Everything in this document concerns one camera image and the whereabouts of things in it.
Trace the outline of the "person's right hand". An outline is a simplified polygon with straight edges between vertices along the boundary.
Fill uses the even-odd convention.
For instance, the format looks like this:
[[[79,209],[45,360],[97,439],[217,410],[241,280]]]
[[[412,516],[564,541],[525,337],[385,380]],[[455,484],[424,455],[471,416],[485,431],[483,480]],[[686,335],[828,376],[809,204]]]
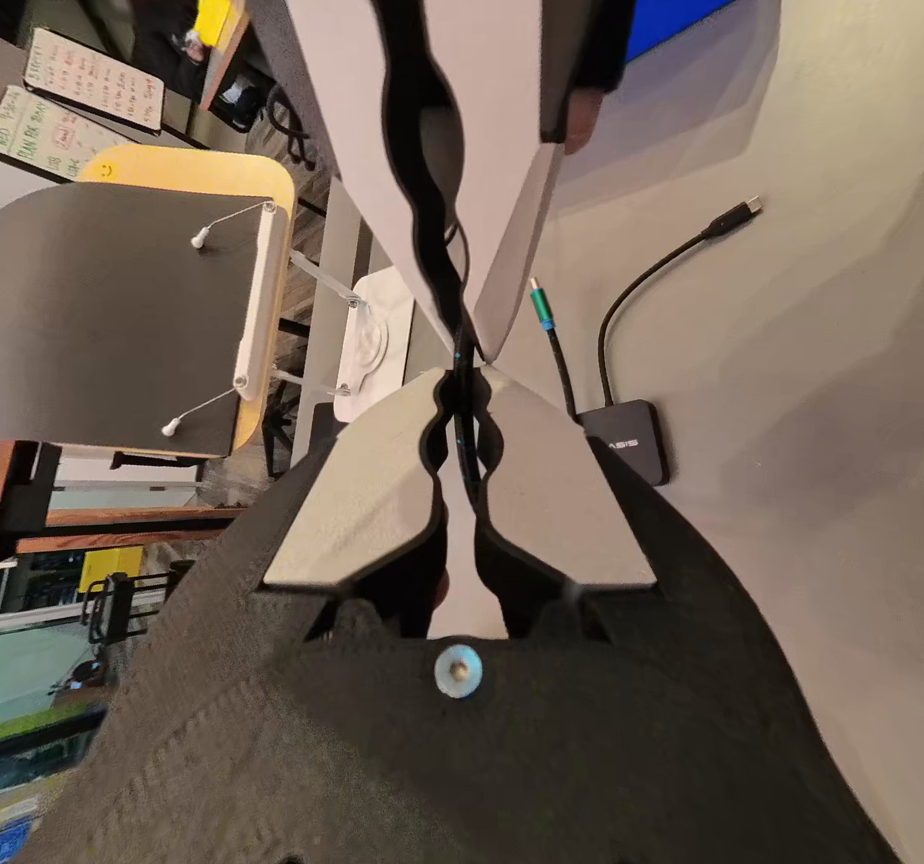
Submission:
[[[597,88],[578,88],[570,96],[564,151],[577,154],[589,143],[602,108],[605,92]]]

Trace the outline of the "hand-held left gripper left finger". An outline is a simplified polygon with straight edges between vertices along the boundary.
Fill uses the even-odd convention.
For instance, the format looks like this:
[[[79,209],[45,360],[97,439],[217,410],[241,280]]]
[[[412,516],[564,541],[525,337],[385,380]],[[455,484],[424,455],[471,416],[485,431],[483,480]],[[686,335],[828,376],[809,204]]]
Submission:
[[[446,570],[445,395],[433,368],[337,436],[264,575],[268,588],[361,599],[401,631],[427,631]]]

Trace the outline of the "white bar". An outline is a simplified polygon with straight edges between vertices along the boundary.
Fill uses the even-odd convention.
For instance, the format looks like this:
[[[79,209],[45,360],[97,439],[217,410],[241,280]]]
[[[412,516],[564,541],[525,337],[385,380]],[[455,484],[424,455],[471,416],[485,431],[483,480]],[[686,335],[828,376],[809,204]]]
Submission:
[[[248,403],[263,396],[279,318],[279,298],[288,264],[289,222],[276,202],[260,205],[256,260],[248,295],[244,329],[237,349],[233,386]]]

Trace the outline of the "small yellow bin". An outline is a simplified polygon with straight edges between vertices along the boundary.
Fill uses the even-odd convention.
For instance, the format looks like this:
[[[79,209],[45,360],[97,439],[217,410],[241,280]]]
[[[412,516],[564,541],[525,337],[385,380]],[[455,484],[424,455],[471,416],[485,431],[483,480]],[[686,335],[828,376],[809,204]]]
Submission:
[[[233,0],[199,0],[194,34],[206,48],[213,48],[219,40]]]

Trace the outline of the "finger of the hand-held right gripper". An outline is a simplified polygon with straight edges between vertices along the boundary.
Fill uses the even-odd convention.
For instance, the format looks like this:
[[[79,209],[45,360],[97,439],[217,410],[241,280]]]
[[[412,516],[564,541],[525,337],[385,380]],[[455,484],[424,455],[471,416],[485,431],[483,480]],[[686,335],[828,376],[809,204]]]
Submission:
[[[494,362],[525,293],[564,151],[540,137],[542,0],[423,1],[463,131],[464,310],[481,358]]]
[[[468,264],[453,250],[465,133],[447,33],[465,0],[283,0],[337,174],[453,354]]]

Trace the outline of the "black tilted board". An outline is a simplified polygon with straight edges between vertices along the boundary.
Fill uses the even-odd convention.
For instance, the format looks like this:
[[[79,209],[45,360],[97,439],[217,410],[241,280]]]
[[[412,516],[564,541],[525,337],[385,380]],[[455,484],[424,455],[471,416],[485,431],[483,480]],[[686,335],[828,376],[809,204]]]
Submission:
[[[3,207],[2,439],[229,455],[269,201],[71,182]]]

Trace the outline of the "whiteboard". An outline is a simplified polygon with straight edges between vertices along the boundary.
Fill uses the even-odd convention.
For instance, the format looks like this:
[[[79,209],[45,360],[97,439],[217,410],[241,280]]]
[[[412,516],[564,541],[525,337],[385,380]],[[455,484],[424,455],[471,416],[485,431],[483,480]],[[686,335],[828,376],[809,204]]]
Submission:
[[[18,85],[1,101],[1,154],[75,180],[98,154],[127,137],[62,108]]]
[[[22,80],[32,93],[137,131],[163,131],[163,81],[47,28],[29,39]]]

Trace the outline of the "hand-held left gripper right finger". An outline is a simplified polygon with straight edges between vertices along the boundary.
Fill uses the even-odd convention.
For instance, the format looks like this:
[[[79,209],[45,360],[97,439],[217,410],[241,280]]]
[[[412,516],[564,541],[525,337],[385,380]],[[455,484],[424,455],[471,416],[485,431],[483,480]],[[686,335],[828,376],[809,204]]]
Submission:
[[[581,427],[490,365],[474,375],[474,415],[483,467],[476,569],[508,631],[530,631],[549,604],[655,587]]]

